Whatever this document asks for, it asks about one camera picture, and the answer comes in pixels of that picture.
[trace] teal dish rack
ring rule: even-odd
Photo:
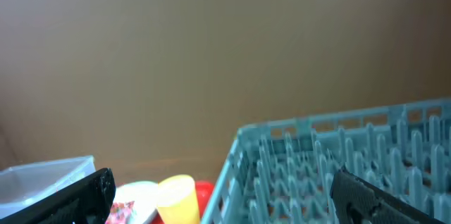
[[[342,166],[451,223],[451,99],[240,128],[202,224],[338,223],[329,195]]]

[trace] yellow plastic cup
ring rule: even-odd
[[[156,208],[165,224],[199,224],[195,181],[175,175],[158,184]]]

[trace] red cup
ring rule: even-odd
[[[199,215],[200,218],[202,218],[206,205],[209,203],[211,194],[214,191],[214,185],[207,181],[197,181],[195,186],[197,204],[199,205]],[[164,224],[164,222],[161,220],[160,215],[156,215],[151,224]]]

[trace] brown backdrop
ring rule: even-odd
[[[450,16],[451,0],[0,0],[4,158],[215,180],[246,123],[451,94]]]

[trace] white plate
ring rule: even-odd
[[[116,188],[113,202],[125,203],[134,201],[133,214],[127,224],[150,223],[156,215],[156,190],[155,182],[132,182]]]

